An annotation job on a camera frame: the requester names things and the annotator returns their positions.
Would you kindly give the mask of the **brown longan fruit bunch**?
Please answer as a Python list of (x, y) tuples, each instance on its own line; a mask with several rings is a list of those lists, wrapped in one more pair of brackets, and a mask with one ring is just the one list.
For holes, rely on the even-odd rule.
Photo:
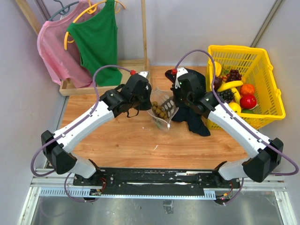
[(167, 120), (168, 115), (165, 109), (161, 105), (158, 105), (156, 101), (152, 102), (152, 111), (156, 117)]

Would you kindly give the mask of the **clear zip top bag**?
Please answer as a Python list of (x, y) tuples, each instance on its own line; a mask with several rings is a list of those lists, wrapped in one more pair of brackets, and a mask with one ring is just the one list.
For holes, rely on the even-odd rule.
[(162, 131), (168, 131), (171, 128), (172, 118), (178, 111), (173, 92), (155, 88), (150, 95), (150, 102), (152, 106), (147, 112), (152, 122)]

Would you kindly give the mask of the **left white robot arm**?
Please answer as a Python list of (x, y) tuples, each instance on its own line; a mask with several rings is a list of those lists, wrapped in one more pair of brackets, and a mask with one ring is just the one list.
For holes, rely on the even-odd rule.
[(90, 133), (131, 108), (147, 111), (151, 108), (151, 85), (147, 72), (131, 75), (126, 84), (106, 91), (84, 114), (65, 127), (41, 135), (42, 150), (57, 174), (75, 173), (89, 185), (100, 181), (97, 166), (91, 160), (73, 155), (74, 148)]

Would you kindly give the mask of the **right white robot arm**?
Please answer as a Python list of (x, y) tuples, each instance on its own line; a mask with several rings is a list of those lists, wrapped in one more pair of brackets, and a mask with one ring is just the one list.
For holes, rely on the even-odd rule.
[(224, 161), (213, 170), (215, 186), (222, 188), (235, 178), (250, 178), (261, 183), (280, 164), (283, 142), (255, 130), (215, 91), (206, 92), (196, 74), (181, 68), (176, 75), (166, 73), (165, 76), (172, 82), (173, 100), (178, 107), (187, 106), (218, 124), (247, 152), (247, 158)]

